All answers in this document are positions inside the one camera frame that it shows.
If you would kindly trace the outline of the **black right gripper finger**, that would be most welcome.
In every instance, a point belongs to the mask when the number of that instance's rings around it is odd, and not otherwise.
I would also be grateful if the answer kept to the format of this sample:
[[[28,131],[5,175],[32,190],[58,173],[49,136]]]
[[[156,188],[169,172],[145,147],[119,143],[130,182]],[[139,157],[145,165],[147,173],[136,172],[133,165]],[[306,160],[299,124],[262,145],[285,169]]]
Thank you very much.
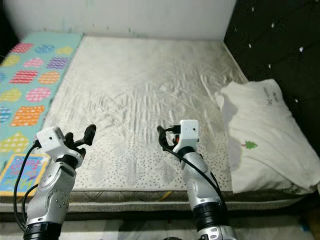
[[[167,142],[167,129],[163,128],[161,125],[157,127],[158,132],[158,143],[162,147],[163,151],[169,151],[169,142]]]

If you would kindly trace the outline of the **white pillow with green print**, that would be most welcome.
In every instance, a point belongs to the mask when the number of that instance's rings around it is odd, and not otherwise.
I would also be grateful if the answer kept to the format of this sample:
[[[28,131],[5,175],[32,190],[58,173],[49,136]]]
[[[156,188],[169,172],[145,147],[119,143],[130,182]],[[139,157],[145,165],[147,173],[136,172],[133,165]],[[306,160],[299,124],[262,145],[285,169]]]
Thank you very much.
[[[231,82],[215,94],[227,136],[234,194],[277,190],[305,195],[320,185],[320,156],[272,78]]]

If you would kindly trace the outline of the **white patterned mattress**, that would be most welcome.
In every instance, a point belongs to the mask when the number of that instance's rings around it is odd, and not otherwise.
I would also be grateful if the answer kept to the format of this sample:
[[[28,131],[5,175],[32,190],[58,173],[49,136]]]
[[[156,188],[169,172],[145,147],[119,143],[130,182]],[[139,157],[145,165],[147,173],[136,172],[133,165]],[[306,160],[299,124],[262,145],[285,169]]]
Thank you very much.
[[[197,153],[231,210],[276,210],[310,195],[233,192],[216,93],[248,82],[222,42],[83,37],[41,128],[81,138],[87,126],[97,127],[70,211],[189,211],[181,162],[162,150],[157,131],[182,120],[198,121]]]

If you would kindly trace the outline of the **teal blanket with colourful patches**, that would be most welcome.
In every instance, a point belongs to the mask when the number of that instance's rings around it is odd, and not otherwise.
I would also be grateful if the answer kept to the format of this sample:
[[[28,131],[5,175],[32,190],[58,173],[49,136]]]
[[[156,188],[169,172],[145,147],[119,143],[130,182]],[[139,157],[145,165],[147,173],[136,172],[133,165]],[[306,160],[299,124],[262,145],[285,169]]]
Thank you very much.
[[[39,182],[48,156],[30,151],[64,74],[82,41],[80,33],[35,32],[0,65],[0,195],[22,197]]]

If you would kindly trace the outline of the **black tufted headboard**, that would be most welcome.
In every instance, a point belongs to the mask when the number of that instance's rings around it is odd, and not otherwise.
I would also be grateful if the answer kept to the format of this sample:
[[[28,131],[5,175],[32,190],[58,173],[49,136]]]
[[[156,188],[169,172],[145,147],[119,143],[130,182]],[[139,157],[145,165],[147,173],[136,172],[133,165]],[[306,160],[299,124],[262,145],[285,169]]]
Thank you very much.
[[[278,83],[304,135],[320,142],[320,0],[237,0],[224,43],[250,82]]]

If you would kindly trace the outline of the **black bed frame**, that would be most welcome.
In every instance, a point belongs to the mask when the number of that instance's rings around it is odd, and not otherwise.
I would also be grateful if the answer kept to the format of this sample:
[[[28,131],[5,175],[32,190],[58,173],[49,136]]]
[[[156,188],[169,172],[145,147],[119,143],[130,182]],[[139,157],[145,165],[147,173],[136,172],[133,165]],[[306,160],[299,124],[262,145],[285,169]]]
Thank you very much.
[[[320,214],[320,207],[316,208],[295,208],[286,207],[272,210],[235,210],[228,211],[228,218],[244,217],[278,217],[284,215],[307,216],[310,214]],[[128,212],[87,212],[68,213],[65,221],[87,221],[87,220],[133,220],[133,221],[153,221],[153,220],[192,220],[194,216],[188,211],[128,211]]]

